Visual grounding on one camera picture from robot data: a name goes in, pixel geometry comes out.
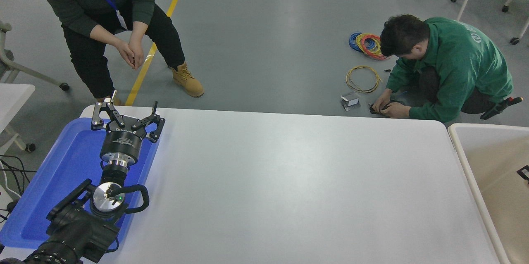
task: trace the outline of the man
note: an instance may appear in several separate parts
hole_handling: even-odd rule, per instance
[[[483,113],[512,92],[512,77],[497,46],[471,25],[434,17],[391,17],[380,36],[382,54],[399,57],[373,109],[391,118],[452,121],[459,111]],[[418,83],[421,107],[390,102],[401,87]]]
[[[144,35],[156,43],[172,70],[175,83],[183,86],[192,97],[204,93],[200,82],[187,70],[178,32],[155,0],[47,1],[62,23],[77,74],[100,102],[114,91],[104,57],[106,44],[114,46],[124,61],[136,70],[144,59],[141,46]],[[124,30],[132,31],[129,42],[114,36]]]

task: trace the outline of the tan boot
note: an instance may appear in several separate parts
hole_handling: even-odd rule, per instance
[[[177,69],[178,71],[171,68],[174,82],[183,86],[189,96],[195,98],[202,96],[204,94],[204,88],[187,70],[187,62],[183,62],[183,64],[177,66]]]

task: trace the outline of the cable coil on floor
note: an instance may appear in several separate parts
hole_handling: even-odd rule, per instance
[[[351,38],[349,38],[349,46],[358,52],[365,53],[373,59],[384,60],[388,58],[382,55],[382,51],[380,50],[380,37],[374,34],[354,32]]]
[[[376,78],[376,81],[374,83],[374,86],[371,87],[370,89],[361,89],[359,88],[352,80],[351,80],[351,75],[353,74],[353,71],[354,70],[357,70],[357,69],[363,69],[363,68],[367,68],[369,70],[371,70],[373,73],[374,73],[374,76]],[[347,75],[346,75],[346,83],[347,85],[354,89],[357,93],[372,93],[377,87],[378,87],[378,84],[380,84],[382,82],[382,79],[380,78],[380,76],[378,76],[378,73],[376,72],[376,70],[374,70],[372,67],[370,66],[356,66],[354,68],[352,68],[351,70],[349,70],[349,72],[347,72]]]

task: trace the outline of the hand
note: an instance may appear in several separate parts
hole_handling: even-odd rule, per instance
[[[380,113],[392,119],[406,119],[410,117],[410,109],[411,106],[404,106],[398,102],[391,102],[386,109],[380,110]]]
[[[384,106],[389,103],[389,97],[391,96],[392,92],[393,91],[391,89],[386,88],[382,95],[380,95],[380,97],[378,97],[378,99],[376,99],[376,101],[374,102],[372,106],[373,110],[378,113],[381,113],[382,108],[384,108]]]
[[[129,44],[124,40],[119,40],[119,42],[117,42],[117,44],[114,46],[117,51],[119,51],[119,54],[125,60],[125,62],[127,62],[129,66],[136,70],[136,67],[134,66],[134,53],[130,49]]]
[[[130,40],[129,48],[134,53],[134,62],[133,62],[134,67],[133,68],[134,70],[137,70],[143,65],[143,48],[141,46],[141,40],[140,41]]]

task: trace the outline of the blue cable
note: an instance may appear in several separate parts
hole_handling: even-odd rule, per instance
[[[357,37],[361,34],[361,32],[354,32],[352,35],[351,35],[351,38],[349,38],[349,46],[351,46],[352,49],[358,51],[358,52],[363,52],[362,49],[360,49],[357,45]],[[365,40],[365,48],[367,48],[368,50],[371,50],[373,49],[375,46],[375,43],[374,43],[374,40],[372,40],[371,38],[367,38]]]

